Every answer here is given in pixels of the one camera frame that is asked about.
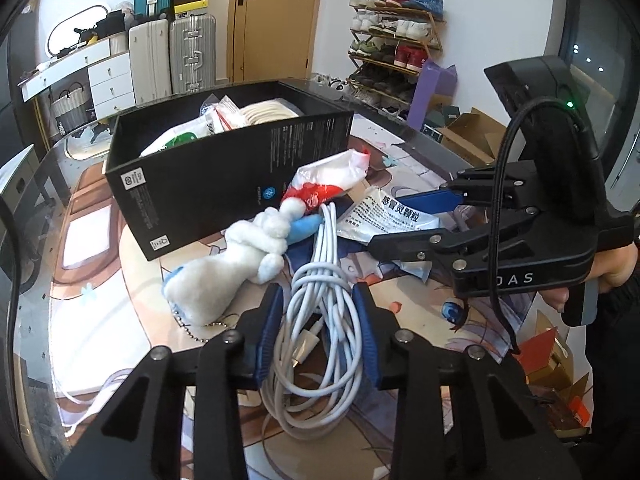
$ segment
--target barcode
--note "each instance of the barcode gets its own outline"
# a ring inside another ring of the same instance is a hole
[[[120,175],[124,189],[131,189],[132,187],[140,186],[146,182],[145,174],[142,172],[142,168],[136,168],[135,170],[123,173]]]
[[[165,235],[156,238],[155,240],[151,240],[149,243],[151,244],[151,248],[157,251],[158,249],[162,249],[163,247],[167,247],[167,245],[169,245],[169,238],[167,238]]]

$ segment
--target red and white plastic bag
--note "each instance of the red and white plastic bag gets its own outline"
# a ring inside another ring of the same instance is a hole
[[[369,153],[347,150],[298,168],[283,200],[290,196],[306,203],[306,212],[341,195],[367,176]]]

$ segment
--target wooden door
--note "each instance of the wooden door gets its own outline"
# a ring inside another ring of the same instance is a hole
[[[316,0],[235,0],[233,81],[305,77]]]

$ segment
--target stuffed bunny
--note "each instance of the stuffed bunny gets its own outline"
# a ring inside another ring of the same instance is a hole
[[[280,210],[270,207],[253,221],[232,224],[225,232],[226,250],[174,270],[162,287],[164,297],[192,324],[219,319],[244,280],[261,285],[274,279],[284,268],[289,243],[318,230],[319,216],[303,218],[305,208],[303,200],[287,198]]]

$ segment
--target anime print tablecloth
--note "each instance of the anime print tablecloth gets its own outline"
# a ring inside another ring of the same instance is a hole
[[[358,200],[368,185],[401,197],[436,189],[443,182],[402,150],[401,139],[373,122],[356,116],[351,135],[352,147],[372,153],[367,182],[350,192],[352,200]],[[449,228],[456,224],[449,214],[441,220]],[[505,355],[508,337],[486,298],[470,300],[467,310],[433,273],[423,283],[393,264],[376,261],[358,244],[341,246],[340,263],[351,282],[367,282],[377,305],[392,310],[402,327],[443,348],[482,344],[497,359]],[[146,261],[118,211],[102,165],[82,174],[66,214],[49,313],[51,373],[69,444],[76,443],[92,415],[151,347],[167,345],[179,351],[200,345],[174,319],[160,292],[162,280],[181,264],[225,247],[221,232]],[[289,268],[276,281],[287,285],[290,278]],[[245,283],[220,321],[233,327],[239,314],[259,304],[265,288]],[[529,294],[505,298],[503,307],[516,330],[531,300]],[[210,338],[224,326],[189,330]],[[305,363],[310,372],[315,365],[313,359]],[[187,479],[193,478],[193,398],[194,388],[189,388],[182,428],[182,476]],[[376,480],[388,475],[396,411],[393,392],[377,392],[364,384],[343,423],[312,442],[293,440],[273,421],[265,425],[267,414],[258,393],[239,392],[238,398],[251,479]],[[443,410],[450,427],[446,389]]]

